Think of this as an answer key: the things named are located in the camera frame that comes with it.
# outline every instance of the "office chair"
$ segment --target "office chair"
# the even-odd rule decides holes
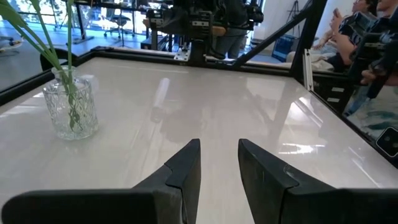
[[[131,21],[131,19],[128,18],[128,17],[126,17],[126,16],[124,16],[124,15],[122,15],[122,14],[121,14],[121,13],[122,13],[122,10],[121,10],[121,9],[120,9],[120,14],[119,14],[119,15],[115,15],[114,12],[115,12],[115,9],[107,9],[107,11],[106,11],[106,19],[109,20],[109,21],[111,21],[111,22],[115,22],[115,23],[118,25],[118,27],[105,31],[104,37],[107,36],[107,33],[108,33],[108,32],[109,32],[109,33],[112,33],[112,32],[116,32],[116,31],[117,31],[118,34],[119,34],[119,35],[118,35],[118,38],[119,38],[119,39],[121,38],[120,32],[122,32],[122,35],[123,35],[123,33],[124,33],[124,34],[131,34],[131,35],[134,35],[133,32],[131,32],[131,31],[129,31],[129,30],[124,30],[124,29],[123,29],[123,26],[127,24],[127,21]]]

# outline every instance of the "black metal frame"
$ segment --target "black metal frame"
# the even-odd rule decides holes
[[[104,58],[115,58],[121,60],[135,60],[139,62],[152,62],[152,63],[164,63],[168,65],[182,65],[182,66],[191,66],[191,67],[201,67],[201,68],[210,68],[210,69],[218,69],[218,70],[230,70],[234,72],[248,72],[248,73],[256,73],[261,75],[277,75],[283,77],[292,77],[295,78],[298,82],[303,82],[303,63],[302,57],[304,49],[309,49],[312,46],[313,39],[315,37],[316,30],[318,28],[318,24],[320,22],[320,18],[323,14],[323,9],[325,8],[327,0],[309,0],[308,7],[306,7],[302,12],[297,15],[297,17],[290,21],[288,24],[279,29],[276,33],[272,34],[268,39],[264,40],[262,43],[257,45],[254,49],[252,49],[246,55],[243,55],[237,61],[229,63],[229,62],[220,62],[219,60],[207,60],[206,63],[203,62],[181,62],[178,60],[174,60],[173,54],[162,54],[162,53],[154,53],[153,51],[143,51],[143,50],[123,50],[123,49],[114,49],[112,47],[96,47],[91,51],[79,56],[74,62],[74,66],[79,66],[92,58],[95,57],[104,57]],[[265,49],[268,45],[277,40],[281,35],[284,35],[291,28],[296,26],[298,23],[302,22],[304,19],[305,25],[303,28],[303,33],[305,33],[305,37],[300,38],[297,53],[295,54],[295,58],[292,64],[291,69],[275,67],[270,65],[262,65],[250,63],[247,61],[258,54],[260,51]],[[37,88],[49,80],[53,79],[53,74],[47,70],[44,71],[28,80],[17,83],[16,85],[10,86],[8,89],[0,91],[0,106],[18,98],[19,96]],[[327,84],[336,84],[340,83],[351,83],[351,80],[342,74],[337,73],[326,73],[326,72],[315,72],[313,74],[313,80],[317,83],[327,83]],[[318,95],[315,92],[311,92],[314,96],[316,96],[325,106],[327,106],[334,114],[339,117],[342,121],[344,121],[351,129],[353,129],[357,134],[359,134],[367,143],[372,145],[376,149],[376,145],[373,143],[372,139],[369,139],[365,134],[363,134],[358,127],[354,126],[350,123],[341,113],[337,112],[335,108],[326,100],[322,98],[322,96]],[[349,93],[344,96],[343,101],[347,101],[351,97]]]

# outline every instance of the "clear glass vase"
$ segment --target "clear glass vase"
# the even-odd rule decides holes
[[[91,83],[76,78],[75,68],[52,72],[55,79],[45,85],[43,94],[57,136],[66,140],[91,136],[98,129]]]

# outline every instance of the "desk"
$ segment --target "desk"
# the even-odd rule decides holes
[[[0,205],[28,190],[130,188],[193,138],[199,224],[253,223],[239,138],[334,187],[398,187],[398,170],[293,78],[101,57],[77,69],[98,79],[98,132],[56,137],[42,87],[0,107]]]

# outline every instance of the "white table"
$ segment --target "white table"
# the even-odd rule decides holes
[[[0,107],[0,205],[29,190],[131,188],[193,138],[199,224],[253,223],[239,138],[337,188],[398,187],[398,171],[292,78],[107,58],[78,70],[99,81],[90,138],[56,137],[41,87]]]

